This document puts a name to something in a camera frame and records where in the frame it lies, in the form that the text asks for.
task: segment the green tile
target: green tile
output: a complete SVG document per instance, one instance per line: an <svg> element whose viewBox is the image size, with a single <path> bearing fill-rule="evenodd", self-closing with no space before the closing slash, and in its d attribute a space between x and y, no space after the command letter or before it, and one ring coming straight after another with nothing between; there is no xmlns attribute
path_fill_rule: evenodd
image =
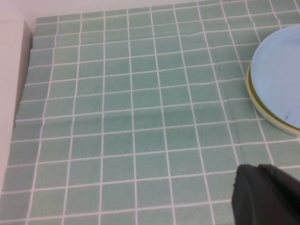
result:
<svg viewBox="0 0 300 225"><path fill-rule="evenodd" d="M164 88L161 90L163 105L190 103L187 87Z"/></svg>
<svg viewBox="0 0 300 225"><path fill-rule="evenodd" d="M159 69L171 69L183 67L181 53L171 53L157 56Z"/></svg>
<svg viewBox="0 0 300 225"><path fill-rule="evenodd" d="M41 120L30 122L16 122L12 134L12 141L38 139L41 126Z"/></svg>
<svg viewBox="0 0 300 225"><path fill-rule="evenodd" d="M236 50L239 54L241 61L251 61L256 51L258 44L253 45L244 45L244 46L236 46Z"/></svg>
<svg viewBox="0 0 300 225"><path fill-rule="evenodd" d="M99 31L104 29L103 19L96 20L84 20L82 21L82 30L81 32L86 31Z"/></svg>
<svg viewBox="0 0 300 225"><path fill-rule="evenodd" d="M189 206L175 209L176 224L197 224L207 225L211 224L210 208L208 205Z"/></svg>
<svg viewBox="0 0 300 225"><path fill-rule="evenodd" d="M131 56L153 55L154 43L153 40L137 40L130 41Z"/></svg>
<svg viewBox="0 0 300 225"><path fill-rule="evenodd" d="M160 71L159 80L161 87L187 84L184 69Z"/></svg>
<svg viewBox="0 0 300 225"><path fill-rule="evenodd" d="M228 120L255 119L254 108L249 99L224 102Z"/></svg>
<svg viewBox="0 0 300 225"><path fill-rule="evenodd" d="M219 101L217 85L215 83L190 86L192 102Z"/></svg>
<svg viewBox="0 0 300 225"><path fill-rule="evenodd" d="M219 203L212 205L217 224L234 224L233 209L231 203Z"/></svg>
<svg viewBox="0 0 300 225"><path fill-rule="evenodd" d="M72 115L73 98L49 99L47 101L45 116Z"/></svg>
<svg viewBox="0 0 300 225"><path fill-rule="evenodd" d="M51 75L51 66L29 68L26 83L48 82Z"/></svg>
<svg viewBox="0 0 300 225"><path fill-rule="evenodd" d="M103 59L102 45L80 46L80 61L93 61Z"/></svg>
<svg viewBox="0 0 300 225"><path fill-rule="evenodd" d="M193 50L199 48L206 48L204 34L197 34L193 36L181 36L182 50Z"/></svg>
<svg viewBox="0 0 300 225"><path fill-rule="evenodd" d="M82 79L77 82L77 95L101 94L103 91L103 80L101 77Z"/></svg>
<svg viewBox="0 0 300 225"><path fill-rule="evenodd" d="M139 211L138 223L139 225L172 225L172 209Z"/></svg>
<svg viewBox="0 0 300 225"><path fill-rule="evenodd" d="M65 225L97 225L98 224L98 215L94 216L81 216L81 217L68 217L65 218Z"/></svg>
<svg viewBox="0 0 300 225"><path fill-rule="evenodd" d="M133 92L133 107L146 108L160 106L159 90L139 90Z"/></svg>
<svg viewBox="0 0 300 225"><path fill-rule="evenodd" d="M16 120L41 118L44 112L44 101L21 102L16 115Z"/></svg>
<svg viewBox="0 0 300 225"><path fill-rule="evenodd" d="M180 52L178 37L156 38L155 45L158 54Z"/></svg>
<svg viewBox="0 0 300 225"><path fill-rule="evenodd" d="M127 28L127 16L117 16L105 19L105 29L125 29Z"/></svg>
<svg viewBox="0 0 300 225"><path fill-rule="evenodd" d="M153 12L152 13L153 25L174 23L175 16L173 10Z"/></svg>
<svg viewBox="0 0 300 225"><path fill-rule="evenodd" d="M104 135L104 156L133 153L132 133Z"/></svg>
<svg viewBox="0 0 300 225"><path fill-rule="evenodd" d="M253 22L250 17L227 18L230 29L245 29L253 28Z"/></svg>
<svg viewBox="0 0 300 225"><path fill-rule="evenodd" d="M103 75L103 62L85 62L79 64L79 78Z"/></svg>
<svg viewBox="0 0 300 225"><path fill-rule="evenodd" d="M203 21L205 31L228 30L228 25L225 19L206 20Z"/></svg>
<svg viewBox="0 0 300 225"><path fill-rule="evenodd" d="M277 18L281 25L291 25L300 23L300 14L298 12L277 13Z"/></svg>
<svg viewBox="0 0 300 225"><path fill-rule="evenodd" d="M210 64L210 56L206 49L184 52L183 57L187 67Z"/></svg>
<svg viewBox="0 0 300 225"><path fill-rule="evenodd" d="M136 156L136 178L168 176L167 160L164 153Z"/></svg>
<svg viewBox="0 0 300 225"><path fill-rule="evenodd" d="M129 29L130 40L152 38L152 27Z"/></svg>
<svg viewBox="0 0 300 225"><path fill-rule="evenodd" d="M202 156L207 173L236 170L238 167L232 147L203 149Z"/></svg>
<svg viewBox="0 0 300 225"><path fill-rule="evenodd" d="M80 32L80 21L62 22L59 24L58 34L69 34Z"/></svg>
<svg viewBox="0 0 300 225"><path fill-rule="evenodd" d="M65 189L35 191L30 217L58 216L63 213Z"/></svg>
<svg viewBox="0 0 300 225"><path fill-rule="evenodd" d="M100 160L80 160L70 164L68 185L92 184L100 182Z"/></svg>
<svg viewBox="0 0 300 225"><path fill-rule="evenodd" d="M204 103L194 105L196 123L213 123L225 121L221 103Z"/></svg>
<svg viewBox="0 0 300 225"><path fill-rule="evenodd" d="M104 40L103 32L81 33L80 40L82 45L102 43Z"/></svg>
<svg viewBox="0 0 300 225"><path fill-rule="evenodd" d="M39 162L64 160L69 158L70 139L42 141Z"/></svg>
<svg viewBox="0 0 300 225"><path fill-rule="evenodd" d="M43 127L43 138L71 135L72 118L48 119Z"/></svg>
<svg viewBox="0 0 300 225"><path fill-rule="evenodd" d="M237 121L229 125L234 143L263 141L257 121Z"/></svg>
<svg viewBox="0 0 300 225"><path fill-rule="evenodd" d="M135 132L135 152L164 151L165 139L161 129Z"/></svg>
<svg viewBox="0 0 300 225"><path fill-rule="evenodd" d="M235 172L206 176L212 201L231 199Z"/></svg>
<svg viewBox="0 0 300 225"><path fill-rule="evenodd" d="M251 164L270 164L270 158L265 144L241 145L235 147L239 163Z"/></svg>
<svg viewBox="0 0 300 225"><path fill-rule="evenodd" d="M136 57L131 59L132 72L146 72L156 70L155 56Z"/></svg>
<svg viewBox="0 0 300 225"><path fill-rule="evenodd" d="M56 46L78 45L79 34L59 35L56 37Z"/></svg>
<svg viewBox="0 0 300 225"><path fill-rule="evenodd" d="M129 15L128 19L129 19L129 27L130 28L151 26L150 13Z"/></svg>
<svg viewBox="0 0 300 225"><path fill-rule="evenodd" d="M159 128L163 126L160 109L134 110L135 129Z"/></svg>
<svg viewBox="0 0 300 225"><path fill-rule="evenodd" d="M76 81L53 82L50 85L50 98L70 97L75 95Z"/></svg>
<svg viewBox="0 0 300 225"><path fill-rule="evenodd" d="M168 179L140 181L137 183L138 207L152 207L171 204Z"/></svg>
<svg viewBox="0 0 300 225"><path fill-rule="evenodd" d="M207 201L207 193L203 176L173 178L172 189L175 204Z"/></svg>
<svg viewBox="0 0 300 225"><path fill-rule="evenodd" d="M78 61L78 48L67 47L67 48L56 48L54 55L54 63L70 63Z"/></svg>
<svg viewBox="0 0 300 225"><path fill-rule="evenodd" d="M220 92L223 100L232 98L249 98L245 81L234 80L219 83Z"/></svg>
<svg viewBox="0 0 300 225"><path fill-rule="evenodd" d="M69 188L66 214L99 211L99 185Z"/></svg>
<svg viewBox="0 0 300 225"><path fill-rule="evenodd" d="M203 31L202 25L198 21L179 23L178 28L179 28L180 35L191 35Z"/></svg>
<svg viewBox="0 0 300 225"><path fill-rule="evenodd" d="M53 66L52 80L75 79L77 76L77 64Z"/></svg>
<svg viewBox="0 0 300 225"><path fill-rule="evenodd" d="M67 181L68 163L38 165L35 188L62 187Z"/></svg>
<svg viewBox="0 0 300 225"><path fill-rule="evenodd" d="M92 12L92 13L83 13L82 18L83 19L93 19L98 17L103 17L103 12Z"/></svg>
<svg viewBox="0 0 300 225"><path fill-rule="evenodd" d="M201 14L201 19L203 20L217 19L217 18L224 17L221 4L199 7L199 9Z"/></svg>
<svg viewBox="0 0 300 225"><path fill-rule="evenodd" d="M133 182L103 185L102 211L132 209L134 207L135 187Z"/></svg>
<svg viewBox="0 0 300 225"><path fill-rule="evenodd" d="M106 113L104 115L104 131L122 131L132 129L131 112Z"/></svg>
<svg viewBox="0 0 300 225"><path fill-rule="evenodd" d="M153 29L156 38L178 35L177 26L175 24L154 26Z"/></svg>
<svg viewBox="0 0 300 225"><path fill-rule="evenodd" d="M32 48L52 48L54 47L55 36L37 37L32 40Z"/></svg>
<svg viewBox="0 0 300 225"><path fill-rule="evenodd" d="M286 0L284 2L280 0L271 0L271 3L275 12L297 10L294 0Z"/></svg>
<svg viewBox="0 0 300 225"><path fill-rule="evenodd" d="M275 166L299 165L298 141L268 144Z"/></svg>
<svg viewBox="0 0 300 225"><path fill-rule="evenodd" d="M199 150L169 152L171 176L202 173Z"/></svg>
<svg viewBox="0 0 300 225"><path fill-rule="evenodd" d="M228 62L214 65L219 81L244 78L239 62Z"/></svg>
<svg viewBox="0 0 300 225"><path fill-rule="evenodd" d="M102 225L111 224L135 224L135 213L124 212L124 213L113 213L101 215Z"/></svg>
<svg viewBox="0 0 300 225"><path fill-rule="evenodd" d="M117 74L129 74L129 59L105 61L105 75Z"/></svg>
<svg viewBox="0 0 300 225"><path fill-rule="evenodd" d="M272 8L269 0L248 1L248 9L250 14L271 13Z"/></svg>
<svg viewBox="0 0 300 225"><path fill-rule="evenodd" d="M57 32L57 24L47 24L47 25L38 25L36 27L36 31L34 36L41 37L41 36L49 36L49 35L56 35Z"/></svg>
<svg viewBox="0 0 300 225"><path fill-rule="evenodd" d="M101 155L101 136L74 137L71 158L90 158Z"/></svg>
<svg viewBox="0 0 300 225"><path fill-rule="evenodd" d="M105 94L104 96L104 110L122 110L131 108L130 92Z"/></svg>
<svg viewBox="0 0 300 225"><path fill-rule="evenodd" d="M197 127L202 147L231 144L226 123Z"/></svg>
<svg viewBox="0 0 300 225"><path fill-rule="evenodd" d="M105 92L130 90L130 75L110 76L105 78Z"/></svg>
<svg viewBox="0 0 300 225"><path fill-rule="evenodd" d="M246 2L235 2L223 5L225 16L248 15Z"/></svg>
<svg viewBox="0 0 300 225"><path fill-rule="evenodd" d="M264 136L266 138L266 141L278 141L278 140L288 140L288 139L295 139L296 137L292 134L289 134L270 122L266 120L261 120L260 121L262 130L264 133Z"/></svg>
<svg viewBox="0 0 300 225"><path fill-rule="evenodd" d="M211 52L213 63L236 61L238 57L233 46L216 48Z"/></svg>
<svg viewBox="0 0 300 225"><path fill-rule="evenodd" d="M33 165L7 168L4 175L2 191L30 190L33 176Z"/></svg>
<svg viewBox="0 0 300 225"><path fill-rule="evenodd" d="M208 83L215 81L212 66L186 68L189 83Z"/></svg>
<svg viewBox="0 0 300 225"><path fill-rule="evenodd" d="M38 155L38 141L11 143L7 165L35 163Z"/></svg>
<svg viewBox="0 0 300 225"><path fill-rule="evenodd" d="M30 52L29 67L51 65L53 58L53 50L37 50Z"/></svg>
<svg viewBox="0 0 300 225"><path fill-rule="evenodd" d="M74 135L101 133L102 115L76 116L73 127Z"/></svg>
<svg viewBox="0 0 300 225"><path fill-rule="evenodd" d="M105 44L105 58L124 58L129 57L128 42Z"/></svg>
<svg viewBox="0 0 300 225"><path fill-rule="evenodd" d="M158 88L157 72L132 74L132 89Z"/></svg>
<svg viewBox="0 0 300 225"><path fill-rule="evenodd" d="M194 127L166 129L168 149L197 148L197 138Z"/></svg>
<svg viewBox="0 0 300 225"><path fill-rule="evenodd" d="M165 126L179 126L194 124L190 105L164 108Z"/></svg>
<svg viewBox="0 0 300 225"><path fill-rule="evenodd" d="M30 192L2 194L0 198L0 219L22 219L27 217Z"/></svg>
<svg viewBox="0 0 300 225"><path fill-rule="evenodd" d="M40 17L37 18L37 24L40 23L54 23L57 22L58 16Z"/></svg>
<svg viewBox="0 0 300 225"><path fill-rule="evenodd" d="M134 162L132 156L103 159L103 182L132 180L134 178Z"/></svg>
<svg viewBox="0 0 300 225"><path fill-rule="evenodd" d="M128 40L128 30L106 30L105 31L105 41L127 41Z"/></svg>
<svg viewBox="0 0 300 225"><path fill-rule="evenodd" d="M178 23L200 20L198 9L196 7L176 9L176 18Z"/></svg>

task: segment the black object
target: black object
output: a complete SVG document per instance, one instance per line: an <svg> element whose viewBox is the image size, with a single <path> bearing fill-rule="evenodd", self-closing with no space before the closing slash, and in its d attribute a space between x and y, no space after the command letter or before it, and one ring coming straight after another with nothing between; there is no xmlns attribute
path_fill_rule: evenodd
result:
<svg viewBox="0 0 300 225"><path fill-rule="evenodd" d="M236 225L300 225L300 182L272 165L240 165L232 209Z"/></svg>

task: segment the yellow rim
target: yellow rim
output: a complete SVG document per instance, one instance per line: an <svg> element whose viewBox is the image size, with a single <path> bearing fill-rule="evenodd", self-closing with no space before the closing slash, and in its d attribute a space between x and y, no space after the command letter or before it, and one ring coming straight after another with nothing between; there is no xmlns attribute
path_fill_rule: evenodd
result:
<svg viewBox="0 0 300 225"><path fill-rule="evenodd" d="M281 120L279 117L277 117L276 115L274 115L260 100L260 98L258 97L254 86L252 84L252 80L251 80L251 64L249 65L248 71L247 71L247 89L248 92L251 96L252 101L254 102L255 106L258 107L261 111L263 111L265 113L265 116L268 117L268 119L270 119L271 121L273 121L276 124L279 124L281 126L283 126L285 129L289 129L292 130L294 132L300 132L300 129L291 126L290 124L284 122L283 120Z"/></svg>

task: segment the green grid pattern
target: green grid pattern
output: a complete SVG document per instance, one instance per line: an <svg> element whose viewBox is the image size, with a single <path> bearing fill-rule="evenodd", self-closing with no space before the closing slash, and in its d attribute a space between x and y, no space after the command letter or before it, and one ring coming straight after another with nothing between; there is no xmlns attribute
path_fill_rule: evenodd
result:
<svg viewBox="0 0 300 225"><path fill-rule="evenodd" d="M0 224L234 224L239 164L300 179L300 138L247 67L298 0L203 0L37 19Z"/></svg>

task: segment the white wall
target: white wall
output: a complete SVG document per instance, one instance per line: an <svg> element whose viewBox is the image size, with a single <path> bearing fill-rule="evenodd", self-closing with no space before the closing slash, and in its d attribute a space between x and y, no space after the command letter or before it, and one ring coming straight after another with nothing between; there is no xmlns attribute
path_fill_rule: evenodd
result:
<svg viewBox="0 0 300 225"><path fill-rule="evenodd" d="M24 19L30 30L37 17L139 8L192 0L0 0L0 21Z"/></svg>

